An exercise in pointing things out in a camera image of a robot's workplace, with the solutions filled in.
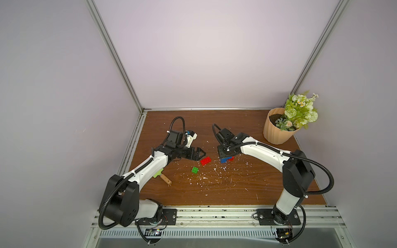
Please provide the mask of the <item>blue long lego brick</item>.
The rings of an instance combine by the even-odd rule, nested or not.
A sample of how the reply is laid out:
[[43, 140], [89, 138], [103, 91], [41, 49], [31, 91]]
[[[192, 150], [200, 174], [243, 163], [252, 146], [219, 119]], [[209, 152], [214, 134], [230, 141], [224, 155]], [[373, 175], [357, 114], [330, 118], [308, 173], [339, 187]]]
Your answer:
[[229, 161], [228, 161], [228, 158], [222, 158], [222, 159], [220, 159], [220, 163], [226, 163], [226, 162], [229, 162]]

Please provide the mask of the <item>red long lego brick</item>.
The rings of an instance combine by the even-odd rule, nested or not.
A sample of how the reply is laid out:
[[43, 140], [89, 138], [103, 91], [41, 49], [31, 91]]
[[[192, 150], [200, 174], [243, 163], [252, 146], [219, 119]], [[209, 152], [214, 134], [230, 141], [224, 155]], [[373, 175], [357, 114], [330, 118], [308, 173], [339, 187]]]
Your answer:
[[207, 164], [209, 164], [211, 162], [212, 162], [212, 159], [210, 157], [206, 157], [206, 158], [203, 158], [202, 160], [200, 160], [200, 164], [202, 166], [205, 166], [205, 165], [207, 165]]

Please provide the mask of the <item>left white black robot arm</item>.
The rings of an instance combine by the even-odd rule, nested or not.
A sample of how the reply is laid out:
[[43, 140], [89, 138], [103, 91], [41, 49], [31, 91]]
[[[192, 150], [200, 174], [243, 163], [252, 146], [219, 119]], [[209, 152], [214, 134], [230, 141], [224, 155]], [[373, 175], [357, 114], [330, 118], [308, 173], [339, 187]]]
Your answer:
[[99, 206], [98, 225], [102, 230], [117, 225], [129, 226], [140, 219], [160, 222], [162, 205], [154, 200], [140, 200], [140, 192], [162, 169], [176, 158], [199, 161], [206, 153], [191, 146], [197, 134], [191, 130], [184, 133], [169, 131], [166, 139], [153, 148], [149, 157], [122, 176], [113, 175], [107, 182]]

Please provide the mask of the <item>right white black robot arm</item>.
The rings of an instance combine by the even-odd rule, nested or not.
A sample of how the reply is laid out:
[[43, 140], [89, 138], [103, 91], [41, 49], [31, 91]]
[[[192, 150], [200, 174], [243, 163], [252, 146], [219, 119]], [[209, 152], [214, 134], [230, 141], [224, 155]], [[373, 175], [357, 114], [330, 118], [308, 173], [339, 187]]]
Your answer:
[[311, 164], [305, 161], [305, 154], [280, 150], [245, 133], [234, 135], [227, 129], [213, 128], [216, 140], [220, 143], [220, 157], [231, 154], [244, 154], [257, 158], [282, 173], [283, 191], [273, 207], [273, 221], [278, 225], [287, 223], [292, 210], [303, 201], [312, 184], [315, 173]]

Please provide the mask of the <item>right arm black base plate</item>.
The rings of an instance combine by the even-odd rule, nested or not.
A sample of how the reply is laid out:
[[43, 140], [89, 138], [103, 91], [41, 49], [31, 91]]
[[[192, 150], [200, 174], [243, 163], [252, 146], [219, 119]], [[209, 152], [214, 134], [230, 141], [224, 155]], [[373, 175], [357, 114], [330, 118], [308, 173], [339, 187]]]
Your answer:
[[260, 225], [301, 225], [301, 220], [296, 209], [293, 209], [289, 215], [270, 208], [257, 209], [252, 217], [258, 220]]

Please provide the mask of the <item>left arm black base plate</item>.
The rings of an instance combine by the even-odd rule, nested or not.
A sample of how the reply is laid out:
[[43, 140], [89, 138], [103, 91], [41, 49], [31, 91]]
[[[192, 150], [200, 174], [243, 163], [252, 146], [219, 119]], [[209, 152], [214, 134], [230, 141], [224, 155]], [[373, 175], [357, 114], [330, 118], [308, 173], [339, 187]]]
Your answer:
[[177, 219], [177, 209], [160, 209], [153, 218], [141, 218], [138, 220], [139, 225], [156, 226], [156, 225], [175, 225]]

